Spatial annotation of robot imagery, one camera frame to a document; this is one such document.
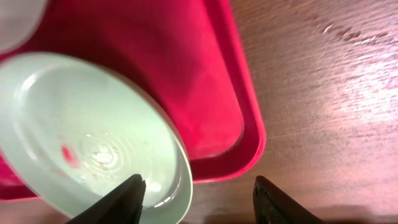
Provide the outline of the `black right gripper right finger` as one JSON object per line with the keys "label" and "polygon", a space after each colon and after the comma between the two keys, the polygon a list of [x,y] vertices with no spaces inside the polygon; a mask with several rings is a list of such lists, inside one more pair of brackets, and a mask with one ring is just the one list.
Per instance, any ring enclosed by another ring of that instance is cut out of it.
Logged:
{"label": "black right gripper right finger", "polygon": [[323,224],[323,220],[261,175],[255,179],[253,205],[257,224]]}

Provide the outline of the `light green plate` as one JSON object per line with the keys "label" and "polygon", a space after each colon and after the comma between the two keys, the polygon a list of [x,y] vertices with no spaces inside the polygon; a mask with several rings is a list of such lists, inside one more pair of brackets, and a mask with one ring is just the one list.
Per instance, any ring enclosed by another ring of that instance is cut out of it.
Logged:
{"label": "light green plate", "polygon": [[165,111],[119,73],[60,54],[1,63],[1,152],[47,203],[75,217],[130,176],[146,183],[142,223],[178,223],[193,178]]}

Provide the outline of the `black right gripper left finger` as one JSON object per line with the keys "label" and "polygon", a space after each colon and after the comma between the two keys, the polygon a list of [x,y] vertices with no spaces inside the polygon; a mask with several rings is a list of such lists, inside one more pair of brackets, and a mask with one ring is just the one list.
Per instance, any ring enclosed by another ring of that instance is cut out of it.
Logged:
{"label": "black right gripper left finger", "polygon": [[146,182],[134,174],[67,224],[138,224]]}

